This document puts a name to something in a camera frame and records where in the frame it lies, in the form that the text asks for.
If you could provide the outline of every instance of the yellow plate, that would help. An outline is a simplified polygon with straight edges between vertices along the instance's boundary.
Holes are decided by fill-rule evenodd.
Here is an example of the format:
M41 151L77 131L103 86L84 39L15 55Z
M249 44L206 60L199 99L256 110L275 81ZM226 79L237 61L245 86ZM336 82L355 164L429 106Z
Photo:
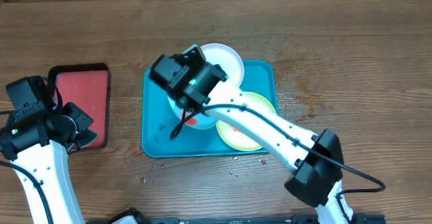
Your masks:
M258 103L276 114L276 110L273 105L263 96L255 92L244 92L244 96L247 96L250 100ZM217 133L221 136L222 140L232 148L242 151L253 151L262 148L260 144L249 138L247 135L240 132L234 126L231 126L223 121L216 123Z

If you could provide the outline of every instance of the wooden table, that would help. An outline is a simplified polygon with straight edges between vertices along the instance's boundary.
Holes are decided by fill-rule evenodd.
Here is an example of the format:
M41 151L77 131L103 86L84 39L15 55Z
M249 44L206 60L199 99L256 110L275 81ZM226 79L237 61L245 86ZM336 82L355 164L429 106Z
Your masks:
M69 159L87 220L131 206L149 217L314 213L284 189L288 173L271 155L152 159L142 153L144 71L162 53L227 44L244 59L273 66L282 117L316 132L335 130L347 165L387 184L380 194L348 195L355 211L385 214L389 223L428 223L431 10L432 0L3 3L0 85L47 75L54 65L110 67L108 145ZM12 109L3 86L0 99L0 110ZM344 179L345 189L373 186L349 173ZM5 168L0 222L31 223L22 186Z

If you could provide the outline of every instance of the blue tray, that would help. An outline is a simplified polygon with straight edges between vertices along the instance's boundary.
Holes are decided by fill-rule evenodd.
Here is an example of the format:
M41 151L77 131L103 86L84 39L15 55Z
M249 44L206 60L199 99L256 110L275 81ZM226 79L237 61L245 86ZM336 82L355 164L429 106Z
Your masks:
M202 157L267 152L265 149L242 152L231 148L221 139L216 126L196 130L185 125L177 138L170 140L169 134L180 120L169 106L167 93L149 79L149 72L148 69L144 74L141 138L142 149L148 156ZM263 95L279 113L273 70L265 61L244 61L244 79L240 88Z

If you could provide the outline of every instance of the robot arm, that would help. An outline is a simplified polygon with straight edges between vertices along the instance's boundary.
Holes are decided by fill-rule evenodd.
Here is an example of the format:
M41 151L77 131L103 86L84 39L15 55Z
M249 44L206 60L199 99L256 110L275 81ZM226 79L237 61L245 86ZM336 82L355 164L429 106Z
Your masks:
M259 112L263 117L276 124L279 128L297 139L303 145L313 148L316 144L313 138L318 138L318 135L314 132L290 123L276 114L268 112L266 108L256 104L254 101L248 100L247 97L243 96L242 91L235 87L230 80L225 82L220 81L217 83L216 87L214 87L210 92L209 98L211 98L211 100L206 107L222 104L244 105L249 109ZM245 133L256 142L259 142L271 154L275 155L282 166L284 166L294 176L294 178L290 179L291 181L287 181L287 190L303 202L315 207L321 224L348 223L335 198L335 195L342 191L342 180L338 179L338 181L334 183L333 187L331 187L328 194L327 191L325 191L325 188L321 188L322 191L319 192L319 186L322 187L322 185L325 185L326 183L324 179L328 179L328 177L323 176L322 180L318 180L318 178L313 177L313 174L333 174L332 171L313 171L314 169L311 169L310 167L316 167L314 165L308 165L307 169L303 169L302 163L307 164L307 161L305 161L309 154L307 150L297 146L295 142L287 139L275 128L248 111L221 107L208 110L206 111L206 114L237 127L241 132ZM297 173L299 168L301 168L304 175L300 176L302 173ZM308 185L308 181L314 181L316 186L315 184ZM317 205L320 199L327 199L327 201L322 201ZM350 219L352 219L354 213L343 196L342 204L346 214Z
M286 189L315 207L321 224L347 224L347 219L353 219L345 198L340 196L340 204L336 199L342 191L341 169L311 154L314 151L344 163L339 138L332 131L317 135L248 100L220 66L206 62L198 46L181 55L160 56L149 77L166 89L178 107L193 112L180 124L205 113L237 127L274 154L292 174Z
M67 159L69 151L96 138L88 130L93 120L73 103L63 107L58 93L56 106L41 77L22 78L6 89L16 111L10 116L13 120L9 125L0 130L0 151L12 166L21 168L14 167L34 223L50 223L51 219L53 223L85 223L70 181ZM23 170L33 178L24 175Z

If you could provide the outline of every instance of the green led light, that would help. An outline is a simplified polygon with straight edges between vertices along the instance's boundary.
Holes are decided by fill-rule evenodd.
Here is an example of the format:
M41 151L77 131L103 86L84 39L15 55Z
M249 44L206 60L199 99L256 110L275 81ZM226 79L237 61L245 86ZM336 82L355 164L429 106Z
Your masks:
M189 82L189 85L194 86L196 83L197 83L197 81L196 81L195 79L192 79L192 80Z

